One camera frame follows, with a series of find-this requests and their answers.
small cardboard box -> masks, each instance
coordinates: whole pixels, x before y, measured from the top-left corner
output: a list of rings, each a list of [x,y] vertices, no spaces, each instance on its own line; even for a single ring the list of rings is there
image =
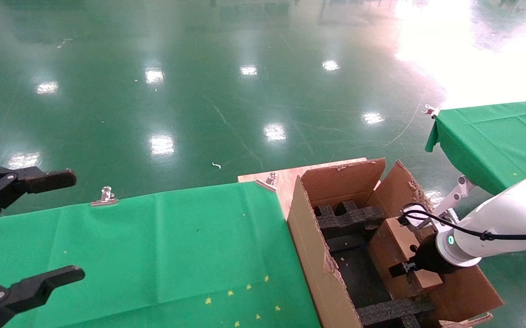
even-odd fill
[[[344,166],[308,170],[298,177],[294,199],[288,215],[288,226],[294,239],[301,266],[316,310],[324,328],[362,327],[356,309],[346,290],[338,264],[330,255],[313,208],[353,200],[358,207],[378,206],[386,218],[369,244],[369,254],[387,291],[394,299],[427,293],[436,307],[435,318],[459,322],[503,305],[494,287],[478,268],[472,266],[453,274],[438,275],[421,270],[413,273],[417,285],[406,277],[394,280],[388,266],[407,260],[414,253],[409,245],[418,245],[432,231],[415,237],[407,227],[394,219],[403,205],[420,201],[430,205],[413,176],[396,162],[378,184],[384,173],[384,158]]]

table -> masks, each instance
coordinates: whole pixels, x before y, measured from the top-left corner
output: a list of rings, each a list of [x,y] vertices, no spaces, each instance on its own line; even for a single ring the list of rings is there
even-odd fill
[[[276,194],[254,182],[0,218],[0,284],[69,264],[84,280],[7,328],[320,327]]]
[[[526,102],[442,110],[425,150],[436,143],[469,180],[497,195],[526,178]]]

debris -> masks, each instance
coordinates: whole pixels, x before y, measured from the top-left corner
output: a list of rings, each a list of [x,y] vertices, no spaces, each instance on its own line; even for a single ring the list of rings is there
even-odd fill
[[[72,39],[63,39],[62,42],[61,42],[61,44],[59,44],[59,45],[57,46],[57,48],[58,48],[58,49],[63,48],[63,46],[65,46],[65,43],[67,43],[67,41],[72,41]]]

wooden board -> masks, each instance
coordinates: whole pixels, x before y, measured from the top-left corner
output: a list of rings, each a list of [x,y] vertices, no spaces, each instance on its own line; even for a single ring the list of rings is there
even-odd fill
[[[294,197],[294,184],[298,176],[303,176],[305,171],[317,168],[327,168],[329,166],[340,166],[350,163],[363,162],[366,158],[356,158],[349,160],[340,160],[338,162],[331,162],[325,164],[317,164],[311,166],[301,166],[300,168],[292,168],[286,170],[272,171],[277,173],[277,181],[275,187],[277,188],[277,197],[281,203],[281,208],[284,211],[284,216],[287,218],[289,214],[289,208],[292,205],[292,198]],[[267,180],[271,172],[263,172],[260,174],[246,174],[244,176],[238,176],[238,182],[248,182],[261,179]]]

metal clip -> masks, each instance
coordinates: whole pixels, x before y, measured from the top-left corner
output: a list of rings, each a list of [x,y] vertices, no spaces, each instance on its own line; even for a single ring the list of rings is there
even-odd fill
[[[269,191],[273,191],[274,193],[276,193],[277,187],[275,187],[275,183],[277,182],[277,178],[277,174],[275,172],[271,172],[267,180],[263,181],[261,179],[257,179],[255,183]]]
[[[115,198],[115,194],[111,193],[111,187],[108,185],[106,187],[103,187],[101,189],[101,199],[98,201],[92,201],[91,206],[104,206],[104,205],[113,205],[117,204],[119,202],[119,199]]]

